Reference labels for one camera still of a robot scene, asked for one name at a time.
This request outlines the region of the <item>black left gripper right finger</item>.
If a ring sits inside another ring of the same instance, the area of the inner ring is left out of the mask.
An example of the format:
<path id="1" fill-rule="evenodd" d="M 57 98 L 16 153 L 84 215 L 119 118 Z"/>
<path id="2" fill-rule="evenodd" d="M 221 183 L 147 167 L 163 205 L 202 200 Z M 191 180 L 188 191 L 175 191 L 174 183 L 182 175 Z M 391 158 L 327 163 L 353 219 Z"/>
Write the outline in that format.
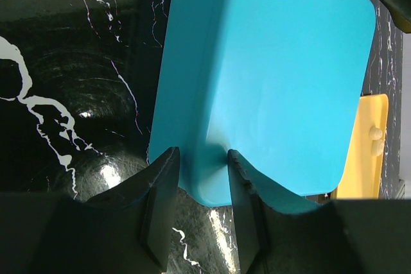
<path id="1" fill-rule="evenodd" d="M 409 273 L 409 200 L 315 203 L 227 154 L 242 273 Z"/>

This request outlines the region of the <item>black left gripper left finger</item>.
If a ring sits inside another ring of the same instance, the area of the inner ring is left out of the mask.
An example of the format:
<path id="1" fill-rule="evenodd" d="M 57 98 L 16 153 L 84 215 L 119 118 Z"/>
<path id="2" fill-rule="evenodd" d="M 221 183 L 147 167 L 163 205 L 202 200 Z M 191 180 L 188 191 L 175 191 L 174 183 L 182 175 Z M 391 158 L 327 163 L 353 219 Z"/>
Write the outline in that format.
<path id="1" fill-rule="evenodd" d="M 86 202 L 58 193 L 1 195 L 2 273 L 167 270 L 180 151 Z"/>

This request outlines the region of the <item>teal box lid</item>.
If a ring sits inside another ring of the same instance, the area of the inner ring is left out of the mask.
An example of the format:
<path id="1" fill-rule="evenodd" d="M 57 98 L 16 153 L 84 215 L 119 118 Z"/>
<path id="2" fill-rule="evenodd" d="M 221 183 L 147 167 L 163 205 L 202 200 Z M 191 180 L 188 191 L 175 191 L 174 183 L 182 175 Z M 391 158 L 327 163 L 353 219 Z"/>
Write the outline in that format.
<path id="1" fill-rule="evenodd" d="M 370 0 L 171 0 L 148 157 L 231 203 L 227 152 L 300 196 L 343 175 L 376 26 Z"/>

